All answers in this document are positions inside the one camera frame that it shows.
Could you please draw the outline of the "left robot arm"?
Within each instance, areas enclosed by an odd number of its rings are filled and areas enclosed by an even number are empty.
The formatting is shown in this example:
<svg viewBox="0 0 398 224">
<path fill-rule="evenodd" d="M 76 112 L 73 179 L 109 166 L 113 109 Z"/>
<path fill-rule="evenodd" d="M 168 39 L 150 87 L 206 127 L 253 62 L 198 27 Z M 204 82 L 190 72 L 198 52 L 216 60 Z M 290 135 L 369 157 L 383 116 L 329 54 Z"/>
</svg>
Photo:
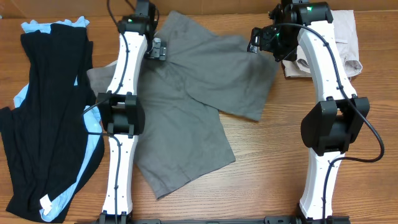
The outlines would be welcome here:
<svg viewBox="0 0 398 224">
<path fill-rule="evenodd" d="M 118 22 L 119 55 L 106 92 L 98 94 L 98 109 L 109 137 L 106 198 L 97 223 L 131 223 L 132 169 L 145 113 L 137 96 L 144 58 L 165 60 L 165 47 L 154 37 L 156 23 L 148 16 L 124 16 Z"/>
</svg>

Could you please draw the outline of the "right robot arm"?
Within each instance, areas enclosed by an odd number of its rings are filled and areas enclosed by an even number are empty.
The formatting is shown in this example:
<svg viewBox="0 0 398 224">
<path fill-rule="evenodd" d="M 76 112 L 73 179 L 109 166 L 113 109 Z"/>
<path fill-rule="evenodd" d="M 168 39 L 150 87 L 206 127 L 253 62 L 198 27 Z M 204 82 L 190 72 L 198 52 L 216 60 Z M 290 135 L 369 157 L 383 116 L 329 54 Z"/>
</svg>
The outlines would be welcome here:
<svg viewBox="0 0 398 224">
<path fill-rule="evenodd" d="M 355 142 L 370 105 L 351 85 L 340 59 L 327 2 L 282 1 L 269 13 L 273 24 L 254 28 L 248 51 L 266 51 L 277 62 L 297 59 L 301 49 L 310 67 L 316 105 L 300 125 L 308 147 L 305 190 L 296 215 L 269 216 L 265 223 L 349 223 L 335 217 L 332 197 L 338 169 Z"/>
</svg>

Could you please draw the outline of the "grey shorts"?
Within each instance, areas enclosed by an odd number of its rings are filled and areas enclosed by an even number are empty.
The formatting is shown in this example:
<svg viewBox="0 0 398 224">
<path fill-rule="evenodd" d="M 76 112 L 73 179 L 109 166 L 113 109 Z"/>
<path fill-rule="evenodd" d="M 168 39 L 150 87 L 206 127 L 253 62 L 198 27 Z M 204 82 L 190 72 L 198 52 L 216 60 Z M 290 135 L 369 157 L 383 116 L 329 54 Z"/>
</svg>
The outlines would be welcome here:
<svg viewBox="0 0 398 224">
<path fill-rule="evenodd" d="M 160 199 L 236 160 L 219 113 L 259 121 L 278 64 L 248 52 L 240 35 L 216 35 L 176 11 L 156 36 L 166 59 L 142 64 L 146 123 L 134 160 Z"/>
</svg>

